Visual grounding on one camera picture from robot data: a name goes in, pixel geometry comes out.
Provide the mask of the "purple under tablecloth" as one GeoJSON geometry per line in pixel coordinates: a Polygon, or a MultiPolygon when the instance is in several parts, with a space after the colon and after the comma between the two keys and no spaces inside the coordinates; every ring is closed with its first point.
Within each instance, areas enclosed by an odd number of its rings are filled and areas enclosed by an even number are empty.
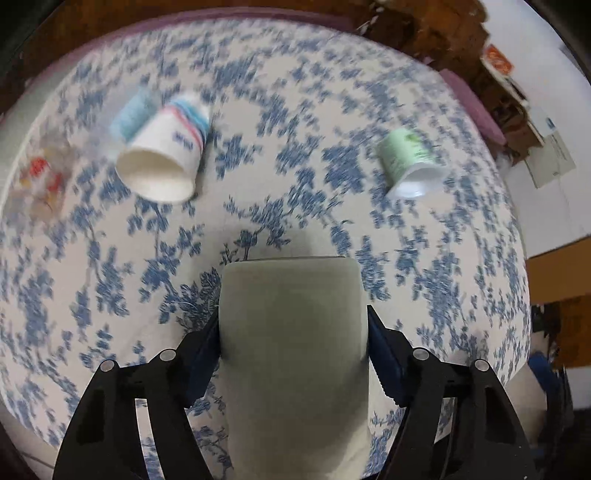
{"type": "Polygon", "coordinates": [[[228,7],[125,28],[77,62],[50,101],[69,138],[116,143],[138,123],[122,114],[136,93],[157,105],[187,90],[224,117],[214,131],[284,157],[363,145],[389,131],[428,142],[504,134],[476,93],[486,12],[477,1],[334,3],[318,10],[228,7]]]}

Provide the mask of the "white striped paper cup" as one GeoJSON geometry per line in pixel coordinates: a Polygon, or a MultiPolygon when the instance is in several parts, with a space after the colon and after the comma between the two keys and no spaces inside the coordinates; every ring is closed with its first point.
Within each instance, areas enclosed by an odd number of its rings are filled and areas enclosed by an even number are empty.
{"type": "Polygon", "coordinates": [[[118,156],[124,185],[152,202],[182,203],[197,189],[211,108],[193,90],[171,97],[118,156]]]}

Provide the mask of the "clear glass red print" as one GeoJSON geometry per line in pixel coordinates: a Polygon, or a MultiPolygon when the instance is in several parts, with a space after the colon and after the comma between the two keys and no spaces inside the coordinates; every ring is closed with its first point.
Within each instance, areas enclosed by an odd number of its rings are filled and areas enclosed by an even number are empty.
{"type": "Polygon", "coordinates": [[[5,213],[45,224],[57,220],[77,159],[76,149],[65,138],[42,137],[38,148],[17,170],[5,213]]]}

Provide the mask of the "blue floral tablecloth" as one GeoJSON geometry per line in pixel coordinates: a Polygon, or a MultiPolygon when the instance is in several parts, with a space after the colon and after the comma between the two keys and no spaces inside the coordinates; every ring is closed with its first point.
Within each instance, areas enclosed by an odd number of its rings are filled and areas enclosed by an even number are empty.
{"type": "MultiPolygon", "coordinates": [[[[414,200],[387,196],[377,154],[386,137],[284,157],[211,131],[197,189],[182,203],[135,194],[115,162],[129,145],[69,138],[44,107],[2,197],[1,395],[22,425],[60,449],[104,360],[140,365],[212,315],[219,321],[228,265],[342,257],[358,263],[363,310],[439,360],[487,361],[503,387],[530,347],[523,241],[509,194],[480,134],[426,148],[449,174],[414,200]],[[50,224],[5,213],[17,170],[42,137],[78,154],[61,214],[50,224]]],[[[370,452],[360,478],[377,478],[404,416],[369,358],[370,452]]],[[[209,479],[238,479],[228,452],[221,357],[204,397],[187,411],[209,479]]]]}

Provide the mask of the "clear plastic cup blue label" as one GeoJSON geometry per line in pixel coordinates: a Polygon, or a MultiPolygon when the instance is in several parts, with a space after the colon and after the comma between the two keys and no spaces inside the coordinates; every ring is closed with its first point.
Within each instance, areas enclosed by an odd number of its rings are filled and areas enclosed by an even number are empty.
{"type": "Polygon", "coordinates": [[[137,90],[118,107],[108,124],[108,133],[113,139],[128,143],[155,115],[159,107],[159,100],[152,90],[137,90]]]}

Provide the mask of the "cream white ceramic cup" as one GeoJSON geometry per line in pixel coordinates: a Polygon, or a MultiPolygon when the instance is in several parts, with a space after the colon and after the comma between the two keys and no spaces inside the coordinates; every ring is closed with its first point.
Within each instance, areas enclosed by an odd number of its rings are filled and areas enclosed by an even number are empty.
{"type": "Polygon", "coordinates": [[[370,367],[358,263],[228,265],[219,329],[235,477],[360,478],[370,452],[370,367]]]}

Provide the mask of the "small green yogurt cup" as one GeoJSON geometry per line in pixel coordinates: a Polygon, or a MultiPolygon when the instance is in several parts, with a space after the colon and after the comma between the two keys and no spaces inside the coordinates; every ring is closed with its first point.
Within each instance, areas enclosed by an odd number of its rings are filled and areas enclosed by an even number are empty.
{"type": "Polygon", "coordinates": [[[421,137],[406,128],[388,133],[377,145],[377,154],[392,200],[414,200],[435,192],[449,174],[448,166],[435,161],[421,137]]]}

